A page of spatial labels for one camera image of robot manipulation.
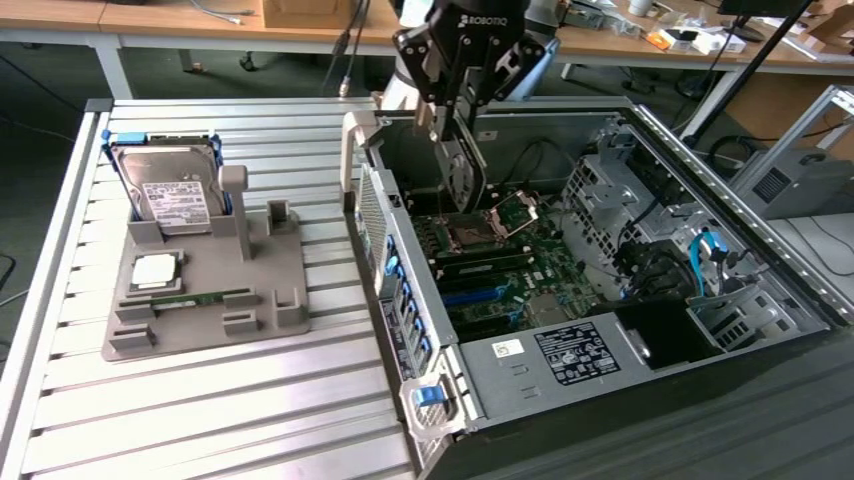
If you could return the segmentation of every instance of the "robotiq logo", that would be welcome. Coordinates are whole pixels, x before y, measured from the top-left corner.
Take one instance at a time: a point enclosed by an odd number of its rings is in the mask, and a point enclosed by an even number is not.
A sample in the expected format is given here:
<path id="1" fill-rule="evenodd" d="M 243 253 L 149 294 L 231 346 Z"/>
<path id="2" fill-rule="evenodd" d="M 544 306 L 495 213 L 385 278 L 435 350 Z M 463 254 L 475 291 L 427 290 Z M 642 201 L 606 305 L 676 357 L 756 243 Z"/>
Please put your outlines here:
<path id="1" fill-rule="evenodd" d="M 465 25 L 497 25 L 500 27 L 505 27 L 507 18 L 505 17 L 473 17 L 469 15 L 463 15 L 459 17 L 459 24 L 456 26 L 459 28 L 465 28 Z"/>

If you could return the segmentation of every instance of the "motherboard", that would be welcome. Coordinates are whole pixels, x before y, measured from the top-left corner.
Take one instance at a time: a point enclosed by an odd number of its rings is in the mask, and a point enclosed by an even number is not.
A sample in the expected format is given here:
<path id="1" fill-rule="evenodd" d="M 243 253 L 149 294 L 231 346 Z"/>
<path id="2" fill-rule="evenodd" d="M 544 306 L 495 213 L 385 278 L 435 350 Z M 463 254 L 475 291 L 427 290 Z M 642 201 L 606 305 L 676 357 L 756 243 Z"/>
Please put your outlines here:
<path id="1" fill-rule="evenodd" d="M 584 316 L 600 299 L 535 194 L 471 213 L 412 217 L 461 342 Z"/>

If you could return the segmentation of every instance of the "aluminum extrusion table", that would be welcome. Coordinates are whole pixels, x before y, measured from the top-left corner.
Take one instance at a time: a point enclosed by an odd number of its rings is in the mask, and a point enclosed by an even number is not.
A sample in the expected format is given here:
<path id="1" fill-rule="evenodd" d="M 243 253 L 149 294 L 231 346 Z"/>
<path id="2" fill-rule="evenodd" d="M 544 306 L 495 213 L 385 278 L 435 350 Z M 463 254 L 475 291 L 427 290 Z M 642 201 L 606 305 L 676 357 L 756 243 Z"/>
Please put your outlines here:
<path id="1" fill-rule="evenodd" d="M 337 203 L 341 117 L 369 108 L 367 99 L 118 101 L 85 114 L 0 385 L 12 412 L 0 478 L 413 478 Z M 105 128 L 215 129 L 225 163 L 249 170 L 247 208 L 292 202 L 309 333 L 101 359 L 129 211 L 98 149 Z"/>

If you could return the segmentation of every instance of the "hard drive label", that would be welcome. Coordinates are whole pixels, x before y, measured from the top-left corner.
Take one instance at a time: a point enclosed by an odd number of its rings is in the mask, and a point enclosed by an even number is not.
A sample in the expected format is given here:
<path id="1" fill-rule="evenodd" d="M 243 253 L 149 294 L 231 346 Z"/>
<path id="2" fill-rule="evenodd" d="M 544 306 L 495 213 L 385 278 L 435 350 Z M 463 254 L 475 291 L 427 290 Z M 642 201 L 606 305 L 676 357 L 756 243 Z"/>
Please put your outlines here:
<path id="1" fill-rule="evenodd" d="M 616 360 L 592 323 L 539 333 L 533 338 L 561 385 L 619 372 Z"/>
<path id="2" fill-rule="evenodd" d="M 161 227 L 211 223 L 201 182 L 142 183 L 142 190 Z"/>

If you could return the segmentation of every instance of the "hard drive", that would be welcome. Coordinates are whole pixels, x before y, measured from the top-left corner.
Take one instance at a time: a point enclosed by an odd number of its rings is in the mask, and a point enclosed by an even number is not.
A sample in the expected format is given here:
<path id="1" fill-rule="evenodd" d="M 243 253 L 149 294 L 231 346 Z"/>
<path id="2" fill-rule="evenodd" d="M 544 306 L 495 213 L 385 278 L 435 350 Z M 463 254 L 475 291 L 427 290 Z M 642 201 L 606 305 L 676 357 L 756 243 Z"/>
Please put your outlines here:
<path id="1" fill-rule="evenodd" d="M 156 221 L 164 235 L 209 232 L 211 217 L 229 213 L 217 137 L 120 134 L 109 156 L 134 220 Z"/>

